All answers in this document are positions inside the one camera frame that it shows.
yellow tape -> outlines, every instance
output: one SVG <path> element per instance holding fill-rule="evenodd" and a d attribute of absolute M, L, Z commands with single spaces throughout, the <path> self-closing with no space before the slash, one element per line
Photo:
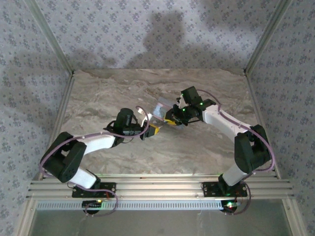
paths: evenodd
<path fill-rule="evenodd" d="M 158 128 L 156 125 L 154 125 L 154 124 L 150 124 L 150 126 L 152 126 L 152 127 L 155 129 L 155 131 L 154 131 L 154 135 L 155 135 L 155 134 L 157 134 L 157 133 L 159 132 L 159 128 Z"/>
<path fill-rule="evenodd" d="M 167 124 L 170 124 L 170 125 L 176 125 L 175 121 L 172 121 L 172 120 L 169 120 L 169 119 L 164 119 Z"/>

floral wallpaper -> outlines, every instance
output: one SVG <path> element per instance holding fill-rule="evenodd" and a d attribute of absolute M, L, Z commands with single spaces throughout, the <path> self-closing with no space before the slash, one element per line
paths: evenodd
<path fill-rule="evenodd" d="M 294 0 L 251 75 L 284 178 L 315 235 L 315 2 Z"/>
<path fill-rule="evenodd" d="M 0 11 L 0 235 L 12 235 L 68 74 L 19 0 Z"/>
<path fill-rule="evenodd" d="M 278 0 L 42 0 L 75 69 L 245 68 Z"/>

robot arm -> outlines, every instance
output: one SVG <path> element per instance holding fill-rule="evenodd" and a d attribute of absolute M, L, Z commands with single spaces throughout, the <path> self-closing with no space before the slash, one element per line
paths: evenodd
<path fill-rule="evenodd" d="M 192 118 L 198 118 L 218 128 L 234 143 L 235 164 L 219 177 L 219 185 L 223 193 L 271 159 L 266 145 L 248 130 L 250 128 L 268 142 L 262 126 L 252 127 L 219 110 L 220 105 L 214 101 L 202 100 L 195 87 L 182 91 L 177 101 L 178 105 L 174 104 L 166 113 L 166 121 L 175 125 L 188 125 Z"/>
<path fill-rule="evenodd" d="M 158 127 L 148 124 L 149 120 L 147 120 L 146 114 L 142 110 L 138 110 L 138 112 L 142 114 L 140 124 L 131 109 L 122 108 L 116 120 L 104 128 L 108 132 L 102 131 L 78 137 L 73 137 L 67 132 L 61 133 L 44 154 L 41 160 L 42 167 L 62 183 L 70 181 L 86 189 L 97 188 L 95 183 L 99 183 L 99 178 L 92 172 L 80 168 L 84 155 L 100 149 L 113 148 L 121 144 L 124 137 L 139 136 L 144 140 L 158 133 Z M 49 153 L 60 145 L 60 148 L 44 160 Z"/>

metal bar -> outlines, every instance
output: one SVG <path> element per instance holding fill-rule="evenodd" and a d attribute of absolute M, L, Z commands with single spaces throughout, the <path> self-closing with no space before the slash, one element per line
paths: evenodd
<path fill-rule="evenodd" d="M 154 178 L 154 177 L 171 177 L 171 178 L 177 178 L 177 177 L 189 177 L 189 178 L 198 178 L 198 177 L 216 177 L 218 178 L 219 175 L 211 175 L 211 174 L 96 174 L 99 178 L 108 178 L 108 177 L 147 177 L 147 178 Z M 275 172 L 258 172 L 255 175 L 251 177 L 270 177 L 270 176 L 276 176 Z"/>
<path fill-rule="evenodd" d="M 252 188 L 291 188 L 289 181 L 274 181 L 274 182 L 248 182 L 249 187 Z M 68 190 L 66 184 L 32 184 L 30 190 L 47 190 L 58 189 Z M 131 190 L 131 189 L 200 189 L 200 183 L 118 183 L 117 190 Z"/>
<path fill-rule="evenodd" d="M 68 104 L 68 101 L 69 101 L 69 98 L 70 98 L 70 94 L 71 94 L 71 90 L 72 90 L 72 87 L 73 87 L 73 83 L 74 83 L 74 78 L 73 78 L 73 74 L 71 73 L 70 76 L 69 76 L 69 79 L 68 79 L 68 83 L 67 83 L 67 85 L 66 85 L 66 87 L 64 89 L 64 92 L 63 92 L 63 98 L 61 100 L 61 103 L 60 103 L 60 106 L 59 106 L 59 109 L 58 109 L 59 112 L 58 112 L 58 115 L 57 115 L 57 118 L 56 118 L 56 121 L 55 121 L 55 124 L 54 124 L 53 133 L 50 135 L 47 148 L 49 148 L 49 146 L 53 143 L 53 141 L 59 135 L 59 131 L 61 129 L 61 125 L 62 125 L 63 118 L 64 118 L 64 115 L 65 115 L 65 111 L 66 111 L 66 108 L 67 108 L 67 104 Z M 39 173 L 37 179 L 38 180 L 43 179 L 43 174 Z"/>
<path fill-rule="evenodd" d="M 283 199 L 282 202 L 293 236 L 307 236 L 296 199 Z"/>
<path fill-rule="evenodd" d="M 254 89 L 253 89 L 251 80 L 250 80 L 249 76 L 245 76 L 245 78 L 246 78 L 245 80 L 246 80 L 246 83 L 247 83 L 248 91 L 249 91 L 250 97 L 252 99 L 252 104 L 253 104 L 253 107 L 254 107 L 254 111 L 255 111 L 255 114 L 256 114 L 256 118 L 257 118 L 258 124 L 260 124 L 262 127 L 264 127 L 266 135 L 267 135 L 267 139 L 270 140 L 270 136 L 269 136 L 268 131 L 266 129 L 266 124 L 265 124 L 265 121 L 264 121 L 264 119 L 262 117 L 261 110 L 259 108 L 259 103 L 258 103 L 257 97 L 256 97 L 256 95 L 254 93 Z M 281 173 L 279 171 L 279 167 L 278 167 L 277 162 L 275 162 L 274 169 L 275 169 L 275 174 L 276 174 L 277 178 L 281 178 Z"/>
<path fill-rule="evenodd" d="M 32 16 L 34 17 L 35 21 L 39 25 L 41 31 L 45 35 L 47 41 L 49 42 L 50 46 L 52 47 L 53 51 L 55 52 L 57 58 L 59 59 L 61 65 L 69 74 L 72 74 L 72 67 L 68 62 L 67 58 L 65 57 L 63 50 L 61 49 L 57 39 L 55 38 L 53 32 L 51 31 L 43 13 L 41 12 L 40 8 L 38 7 L 35 0 L 24 0 L 25 4 L 28 6 Z"/>
<path fill-rule="evenodd" d="M 217 181 L 218 176 L 200 175 L 198 177 L 124 177 L 105 178 L 102 181 L 115 180 L 117 183 L 116 193 L 121 199 L 128 200 L 185 200 L 204 199 L 200 184 L 204 181 Z M 261 180 L 260 177 L 250 177 L 247 181 L 252 191 L 253 198 L 290 198 L 293 196 L 291 184 L 288 180 L 278 180 L 274 177 L 267 177 Z M 28 191 L 28 197 L 37 200 L 47 198 L 72 199 L 72 189 L 66 184 L 58 183 L 56 179 L 45 179 L 33 181 Z M 227 200 L 230 197 L 211 198 L 213 200 Z"/>
<path fill-rule="evenodd" d="M 264 30 L 259 43 L 257 44 L 247 66 L 246 66 L 246 75 L 251 75 L 253 68 L 258 63 L 262 52 L 265 50 L 267 44 L 269 43 L 273 33 L 277 29 L 283 15 L 291 5 L 292 0 L 280 0 L 278 3 L 266 29 Z"/>
<path fill-rule="evenodd" d="M 30 199 L 24 202 L 24 209 L 23 211 L 21 211 L 23 214 L 20 215 L 17 224 L 18 227 L 14 231 L 15 236 L 25 236 L 29 234 L 36 206 L 37 201 L 35 201 L 34 199 Z"/>

marble tabletop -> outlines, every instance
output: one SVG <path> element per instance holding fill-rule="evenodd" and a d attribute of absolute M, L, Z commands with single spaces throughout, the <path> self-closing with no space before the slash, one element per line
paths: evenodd
<path fill-rule="evenodd" d="M 176 102 L 190 86 L 214 94 L 237 119 L 257 124 L 245 77 L 220 69 L 103 69 L 75 71 L 62 131 L 100 131 L 123 107 L 152 112 L 159 97 Z M 203 99 L 209 98 L 200 93 Z M 184 129 L 165 125 L 145 141 L 84 156 L 81 166 L 96 174 L 219 174 L 234 162 L 234 144 L 203 122 Z"/>

